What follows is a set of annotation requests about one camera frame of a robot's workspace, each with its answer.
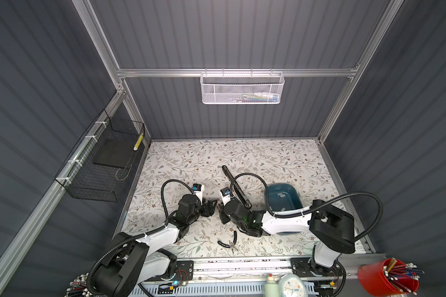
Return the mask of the black stapler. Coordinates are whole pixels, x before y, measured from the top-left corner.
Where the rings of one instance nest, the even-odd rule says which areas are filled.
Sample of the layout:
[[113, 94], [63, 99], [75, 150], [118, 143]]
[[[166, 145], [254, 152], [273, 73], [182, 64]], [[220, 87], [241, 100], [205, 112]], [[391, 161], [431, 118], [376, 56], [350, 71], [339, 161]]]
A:
[[[230, 180], [232, 181], [234, 179], [233, 175], [231, 174], [231, 172], [229, 171], [228, 167], [226, 165], [222, 166], [222, 170], [224, 175]], [[247, 208], [247, 209], [251, 209], [252, 204], [251, 202], [248, 200], [247, 196], [245, 195], [245, 193], [243, 192], [242, 188], [240, 187], [238, 182], [234, 182], [234, 192], [236, 194], [236, 196], [238, 197], [239, 201]]]

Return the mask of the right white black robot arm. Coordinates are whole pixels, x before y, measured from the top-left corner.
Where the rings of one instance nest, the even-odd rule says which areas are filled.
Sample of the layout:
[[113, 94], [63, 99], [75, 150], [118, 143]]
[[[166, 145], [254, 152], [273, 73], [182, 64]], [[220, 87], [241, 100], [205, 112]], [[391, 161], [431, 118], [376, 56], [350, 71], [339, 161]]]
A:
[[323, 200], [310, 207], [271, 214], [251, 211], [239, 201], [223, 203], [223, 213], [243, 233], [251, 237], [310, 232], [318, 242], [312, 252], [315, 266], [330, 268], [341, 254], [355, 252], [354, 217]]

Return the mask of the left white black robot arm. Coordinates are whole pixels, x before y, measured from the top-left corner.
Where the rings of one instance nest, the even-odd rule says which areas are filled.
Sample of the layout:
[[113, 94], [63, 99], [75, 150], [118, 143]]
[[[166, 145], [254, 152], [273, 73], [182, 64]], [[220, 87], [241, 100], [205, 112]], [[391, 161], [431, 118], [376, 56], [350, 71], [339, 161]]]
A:
[[86, 280], [88, 292], [94, 296], [127, 297], [145, 280], [173, 275], [176, 257], [164, 247], [181, 240], [200, 216], [212, 216], [217, 203], [196, 194], [185, 194], [162, 226], [135, 236], [119, 233], [110, 249], [90, 269]]

